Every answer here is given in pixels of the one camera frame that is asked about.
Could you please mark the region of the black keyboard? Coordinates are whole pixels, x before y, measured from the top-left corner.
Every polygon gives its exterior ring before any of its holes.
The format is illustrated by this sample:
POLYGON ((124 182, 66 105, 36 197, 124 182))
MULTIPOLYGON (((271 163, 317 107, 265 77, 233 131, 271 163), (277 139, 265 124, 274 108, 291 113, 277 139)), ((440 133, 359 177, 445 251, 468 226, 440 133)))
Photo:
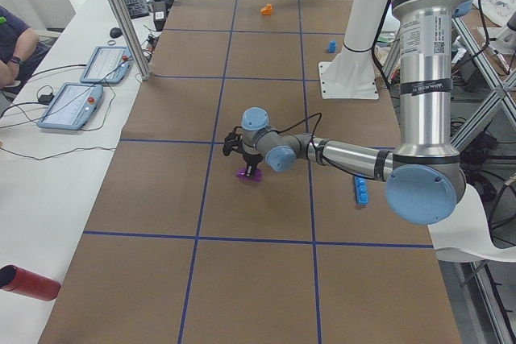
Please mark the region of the black keyboard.
POLYGON ((149 15, 146 0, 123 0, 131 19, 146 17, 149 15))

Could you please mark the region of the small blue block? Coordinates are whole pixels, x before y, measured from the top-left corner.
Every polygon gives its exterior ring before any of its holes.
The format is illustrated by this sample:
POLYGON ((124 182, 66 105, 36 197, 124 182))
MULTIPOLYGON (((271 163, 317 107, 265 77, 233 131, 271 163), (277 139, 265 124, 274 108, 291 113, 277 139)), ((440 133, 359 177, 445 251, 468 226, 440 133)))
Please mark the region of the small blue block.
POLYGON ((335 40, 331 40, 327 46, 328 53, 335 53, 337 48, 337 43, 335 40))

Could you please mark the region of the orange trapezoid block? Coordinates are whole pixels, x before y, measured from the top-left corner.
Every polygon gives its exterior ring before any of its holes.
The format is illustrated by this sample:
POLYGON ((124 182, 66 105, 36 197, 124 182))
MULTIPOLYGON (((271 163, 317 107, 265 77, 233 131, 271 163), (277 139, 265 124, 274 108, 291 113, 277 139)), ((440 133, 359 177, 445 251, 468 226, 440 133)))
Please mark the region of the orange trapezoid block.
POLYGON ((260 9, 260 14, 262 16, 271 16, 273 14, 273 5, 271 3, 267 3, 260 9))

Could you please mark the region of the red cylinder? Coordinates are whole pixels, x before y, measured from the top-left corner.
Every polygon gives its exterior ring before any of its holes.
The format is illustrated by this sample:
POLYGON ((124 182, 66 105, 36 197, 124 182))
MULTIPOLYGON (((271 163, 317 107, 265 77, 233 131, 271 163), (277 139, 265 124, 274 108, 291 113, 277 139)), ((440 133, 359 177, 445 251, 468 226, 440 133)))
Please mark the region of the red cylinder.
POLYGON ((61 284, 53 279, 15 265, 1 268, 1 290, 29 296, 37 300, 56 299, 61 284))

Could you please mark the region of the aluminium frame post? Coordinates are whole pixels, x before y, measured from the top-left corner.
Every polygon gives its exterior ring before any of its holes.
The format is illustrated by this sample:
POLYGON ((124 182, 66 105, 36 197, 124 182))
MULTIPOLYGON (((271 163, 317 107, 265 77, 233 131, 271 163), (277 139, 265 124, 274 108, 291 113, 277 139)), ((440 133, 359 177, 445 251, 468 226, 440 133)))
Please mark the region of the aluminium frame post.
POLYGON ((132 54, 132 59, 137 65, 140 76, 143 81, 146 81, 150 75, 150 68, 148 66, 147 59, 144 55, 143 49, 139 43, 135 28, 131 21, 130 15, 127 11, 127 7, 123 0, 108 0, 110 8, 122 30, 126 44, 132 54))

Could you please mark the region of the white paper sheet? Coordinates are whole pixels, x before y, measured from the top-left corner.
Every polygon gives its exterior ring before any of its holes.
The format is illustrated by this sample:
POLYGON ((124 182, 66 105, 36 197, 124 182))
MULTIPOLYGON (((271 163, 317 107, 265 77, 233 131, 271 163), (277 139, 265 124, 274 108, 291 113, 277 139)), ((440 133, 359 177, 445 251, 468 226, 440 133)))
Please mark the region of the white paper sheet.
POLYGON ((490 260, 515 262, 515 247, 495 247, 489 234, 487 217, 480 195, 466 185, 464 195, 452 214, 428 226, 436 258, 450 263, 490 260))

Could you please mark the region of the long blue brick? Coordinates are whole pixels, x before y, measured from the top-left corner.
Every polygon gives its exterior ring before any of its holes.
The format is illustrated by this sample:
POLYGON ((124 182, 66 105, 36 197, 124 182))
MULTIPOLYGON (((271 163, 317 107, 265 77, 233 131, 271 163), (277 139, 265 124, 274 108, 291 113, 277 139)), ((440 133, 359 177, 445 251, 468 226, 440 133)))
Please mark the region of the long blue brick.
POLYGON ((353 176, 356 203, 360 206, 366 206, 369 203, 367 179, 362 176, 353 176))

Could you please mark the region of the far teach pendant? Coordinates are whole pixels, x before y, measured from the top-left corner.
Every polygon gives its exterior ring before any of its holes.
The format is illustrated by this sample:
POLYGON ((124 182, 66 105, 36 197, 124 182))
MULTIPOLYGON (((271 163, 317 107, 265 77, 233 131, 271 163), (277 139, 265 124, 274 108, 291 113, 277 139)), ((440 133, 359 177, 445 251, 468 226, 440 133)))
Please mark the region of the far teach pendant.
POLYGON ((84 84, 118 84, 128 74, 132 59, 124 46, 97 46, 90 57, 80 82, 84 84))

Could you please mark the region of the near teach pendant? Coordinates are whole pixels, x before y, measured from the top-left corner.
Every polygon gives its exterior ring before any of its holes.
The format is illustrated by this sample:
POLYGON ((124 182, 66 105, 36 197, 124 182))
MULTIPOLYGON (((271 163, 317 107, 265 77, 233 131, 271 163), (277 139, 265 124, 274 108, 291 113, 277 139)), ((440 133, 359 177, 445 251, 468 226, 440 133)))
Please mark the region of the near teach pendant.
POLYGON ((65 83, 49 103, 37 126, 44 129, 78 131, 94 115, 102 97, 102 85, 65 83))

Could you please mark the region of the teach pendant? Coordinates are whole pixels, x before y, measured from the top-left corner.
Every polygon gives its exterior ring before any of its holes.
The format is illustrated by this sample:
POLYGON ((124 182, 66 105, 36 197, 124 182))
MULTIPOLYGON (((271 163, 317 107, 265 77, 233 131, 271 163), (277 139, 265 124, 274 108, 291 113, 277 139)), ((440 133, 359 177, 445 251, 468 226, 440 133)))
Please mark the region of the teach pendant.
POLYGON ((118 84, 128 74, 132 59, 124 46, 97 46, 90 57, 80 82, 84 84, 118 84))
POLYGON ((37 126, 44 129, 78 131, 94 115, 102 97, 102 85, 65 83, 49 103, 37 126))

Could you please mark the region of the black computer mouse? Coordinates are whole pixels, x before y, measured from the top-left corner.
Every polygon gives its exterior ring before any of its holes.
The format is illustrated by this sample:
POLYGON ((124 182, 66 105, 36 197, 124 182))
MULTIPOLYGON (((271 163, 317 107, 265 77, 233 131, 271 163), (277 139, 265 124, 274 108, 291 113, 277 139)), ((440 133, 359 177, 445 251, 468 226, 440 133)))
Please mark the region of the black computer mouse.
POLYGON ((123 34, 122 30, 119 28, 119 27, 113 27, 110 29, 110 37, 112 39, 117 39, 118 37, 120 37, 121 35, 123 34))

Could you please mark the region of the purple trapezoid block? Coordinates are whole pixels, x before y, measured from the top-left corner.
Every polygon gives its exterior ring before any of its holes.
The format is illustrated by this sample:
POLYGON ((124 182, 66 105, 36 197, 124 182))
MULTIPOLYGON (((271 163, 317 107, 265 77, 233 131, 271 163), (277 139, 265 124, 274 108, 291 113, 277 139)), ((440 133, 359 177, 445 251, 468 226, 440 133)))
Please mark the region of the purple trapezoid block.
POLYGON ((261 182, 263 180, 263 174, 259 168, 253 171, 251 171, 248 168, 240 168, 235 174, 235 176, 242 180, 249 180, 255 182, 261 182))

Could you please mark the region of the seated person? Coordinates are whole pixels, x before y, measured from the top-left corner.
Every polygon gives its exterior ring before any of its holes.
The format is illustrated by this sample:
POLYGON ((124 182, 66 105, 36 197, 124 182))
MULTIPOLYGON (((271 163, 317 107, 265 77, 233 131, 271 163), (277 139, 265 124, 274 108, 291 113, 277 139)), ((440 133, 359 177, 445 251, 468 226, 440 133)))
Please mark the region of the seated person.
POLYGON ((1 7, 1 88, 10 99, 38 68, 50 47, 22 19, 1 7))

